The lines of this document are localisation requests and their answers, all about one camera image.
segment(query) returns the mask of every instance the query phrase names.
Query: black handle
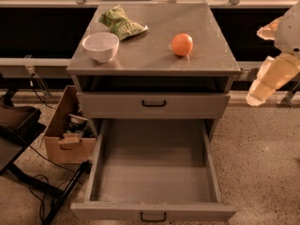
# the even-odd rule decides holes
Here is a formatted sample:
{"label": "black handle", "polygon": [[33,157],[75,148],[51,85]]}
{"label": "black handle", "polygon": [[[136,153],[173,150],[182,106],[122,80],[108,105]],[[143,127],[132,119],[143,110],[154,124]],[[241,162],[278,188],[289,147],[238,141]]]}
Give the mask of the black handle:
{"label": "black handle", "polygon": [[163,100],[161,104],[147,104],[147,102],[145,100],[142,100],[142,105],[144,107],[148,107],[148,108],[154,108],[154,107],[165,107],[167,105],[167,101]]}
{"label": "black handle", "polygon": [[143,218],[143,212],[141,212],[141,221],[142,222],[165,222],[167,220],[167,213],[163,213],[163,218],[159,220],[148,220]]}

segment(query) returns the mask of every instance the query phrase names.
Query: gray drawer unit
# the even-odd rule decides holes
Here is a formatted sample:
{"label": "gray drawer unit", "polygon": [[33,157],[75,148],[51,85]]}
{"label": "gray drawer unit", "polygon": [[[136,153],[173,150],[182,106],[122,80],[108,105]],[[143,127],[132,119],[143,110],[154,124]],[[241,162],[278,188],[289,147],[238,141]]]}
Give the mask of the gray drawer unit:
{"label": "gray drawer unit", "polygon": [[104,120],[79,218],[228,220],[203,120]]}
{"label": "gray drawer unit", "polygon": [[78,93],[87,118],[218,119],[229,101],[224,94]]}

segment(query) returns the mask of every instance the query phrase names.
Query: orange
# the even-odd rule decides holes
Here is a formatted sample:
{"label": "orange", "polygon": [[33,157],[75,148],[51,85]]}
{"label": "orange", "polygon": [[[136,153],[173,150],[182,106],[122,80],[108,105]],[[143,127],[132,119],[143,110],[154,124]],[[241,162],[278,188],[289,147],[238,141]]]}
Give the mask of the orange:
{"label": "orange", "polygon": [[178,34],[172,39],[171,46],[176,55],[186,56],[193,49],[193,39],[188,34]]}

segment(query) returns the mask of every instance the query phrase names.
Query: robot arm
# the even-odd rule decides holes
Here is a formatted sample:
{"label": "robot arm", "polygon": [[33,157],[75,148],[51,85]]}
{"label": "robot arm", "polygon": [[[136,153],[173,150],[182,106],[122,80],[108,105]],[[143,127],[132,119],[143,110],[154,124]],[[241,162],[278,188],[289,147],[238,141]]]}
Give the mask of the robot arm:
{"label": "robot arm", "polygon": [[262,63],[246,97],[251,106],[262,105],[300,71],[300,2],[260,29],[257,35],[273,39],[281,54],[276,58],[268,56]]}

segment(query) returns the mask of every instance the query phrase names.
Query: white bowl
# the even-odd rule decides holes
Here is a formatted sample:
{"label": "white bowl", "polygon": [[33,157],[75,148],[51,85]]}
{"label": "white bowl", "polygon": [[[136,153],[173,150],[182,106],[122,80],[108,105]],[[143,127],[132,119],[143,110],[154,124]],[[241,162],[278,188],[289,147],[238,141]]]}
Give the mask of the white bowl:
{"label": "white bowl", "polygon": [[112,33],[95,33],[85,37],[82,46],[93,59],[105,63],[116,55],[119,48],[119,37]]}

